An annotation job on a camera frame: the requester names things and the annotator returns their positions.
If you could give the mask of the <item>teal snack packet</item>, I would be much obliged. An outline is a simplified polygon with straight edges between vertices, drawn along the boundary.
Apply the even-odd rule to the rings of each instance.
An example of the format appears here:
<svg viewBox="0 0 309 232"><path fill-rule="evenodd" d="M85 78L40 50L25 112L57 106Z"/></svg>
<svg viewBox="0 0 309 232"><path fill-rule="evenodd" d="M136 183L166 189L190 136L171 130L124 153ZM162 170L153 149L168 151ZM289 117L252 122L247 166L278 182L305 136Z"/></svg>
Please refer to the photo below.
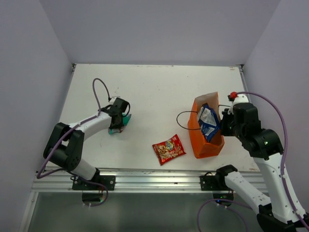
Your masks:
<svg viewBox="0 0 309 232"><path fill-rule="evenodd" d="M124 129L127 127L130 119L131 119L132 114L128 114L127 116L125 116L123 118L123 126L121 128L118 129L108 129L108 134L112 135L115 133L122 133L124 131Z"/></svg>

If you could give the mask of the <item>blue snack packet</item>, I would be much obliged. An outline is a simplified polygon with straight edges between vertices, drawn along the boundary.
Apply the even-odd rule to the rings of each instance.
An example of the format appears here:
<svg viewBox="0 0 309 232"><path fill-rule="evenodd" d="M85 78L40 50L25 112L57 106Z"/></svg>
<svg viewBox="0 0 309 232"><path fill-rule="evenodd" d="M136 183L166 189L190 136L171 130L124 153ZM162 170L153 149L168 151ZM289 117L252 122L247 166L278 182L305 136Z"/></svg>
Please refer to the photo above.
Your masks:
<svg viewBox="0 0 309 232"><path fill-rule="evenodd" d="M209 107L207 103L202 105L197 114L197 122L202 135L207 142L210 142L220 128L219 118L215 110Z"/></svg>

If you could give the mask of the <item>orange paper bag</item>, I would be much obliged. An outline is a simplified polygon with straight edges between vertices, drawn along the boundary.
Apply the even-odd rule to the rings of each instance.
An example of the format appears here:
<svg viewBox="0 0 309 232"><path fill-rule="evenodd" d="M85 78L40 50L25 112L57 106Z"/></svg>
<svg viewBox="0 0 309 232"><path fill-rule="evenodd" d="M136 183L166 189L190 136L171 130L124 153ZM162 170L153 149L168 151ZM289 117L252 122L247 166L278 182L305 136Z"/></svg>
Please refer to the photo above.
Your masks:
<svg viewBox="0 0 309 232"><path fill-rule="evenodd" d="M220 129L210 142L206 141L205 137L200 131L200 126L197 122L197 114L201 106L206 103L209 105L209 107L215 110L220 123L221 118L219 114L219 95L218 92L212 92L198 96L194 99L192 109L189 111L190 116L187 122L187 126L181 126L183 129L189 132L193 153L197 159L219 155L225 144L224 138L220 134Z"/></svg>

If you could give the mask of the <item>red snack packet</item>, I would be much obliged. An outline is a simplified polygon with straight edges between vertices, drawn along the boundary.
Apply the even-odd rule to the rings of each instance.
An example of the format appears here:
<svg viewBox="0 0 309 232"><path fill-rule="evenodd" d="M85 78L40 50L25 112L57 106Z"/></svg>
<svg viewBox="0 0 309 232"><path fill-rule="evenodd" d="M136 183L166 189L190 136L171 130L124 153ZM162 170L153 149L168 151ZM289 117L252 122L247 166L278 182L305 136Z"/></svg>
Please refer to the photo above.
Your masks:
<svg viewBox="0 0 309 232"><path fill-rule="evenodd" d="M186 154L177 134L166 141L152 145L152 148L161 166Z"/></svg>

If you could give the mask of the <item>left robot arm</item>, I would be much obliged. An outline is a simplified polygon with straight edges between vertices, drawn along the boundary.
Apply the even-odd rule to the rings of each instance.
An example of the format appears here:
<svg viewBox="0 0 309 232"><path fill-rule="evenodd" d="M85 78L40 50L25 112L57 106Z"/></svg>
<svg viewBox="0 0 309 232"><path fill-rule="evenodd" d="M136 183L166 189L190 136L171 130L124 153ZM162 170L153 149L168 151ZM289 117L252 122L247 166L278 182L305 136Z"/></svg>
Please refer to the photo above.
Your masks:
<svg viewBox="0 0 309 232"><path fill-rule="evenodd" d="M80 122L57 123L50 135L43 157L66 172L83 180L91 190L102 183L100 172L82 158L84 142L100 131L109 134L121 133L131 118L130 103L116 97L98 113Z"/></svg>

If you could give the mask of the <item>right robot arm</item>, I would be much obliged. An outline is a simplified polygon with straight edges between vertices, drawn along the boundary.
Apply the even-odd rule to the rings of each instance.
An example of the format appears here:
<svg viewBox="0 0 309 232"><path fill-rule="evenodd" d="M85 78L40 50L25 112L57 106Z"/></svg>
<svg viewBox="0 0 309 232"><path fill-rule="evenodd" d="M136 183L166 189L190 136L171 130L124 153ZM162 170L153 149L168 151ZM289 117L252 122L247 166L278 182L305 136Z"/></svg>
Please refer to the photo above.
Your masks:
<svg viewBox="0 0 309 232"><path fill-rule="evenodd" d="M233 165L217 169L217 188L234 190L256 213L258 224L265 232L295 232L297 228L308 228L309 215L298 201L281 163L284 150L277 133L261 127L258 110L251 103L237 103L224 109L222 114L221 134L239 139L257 164L268 195L245 181Z"/></svg>

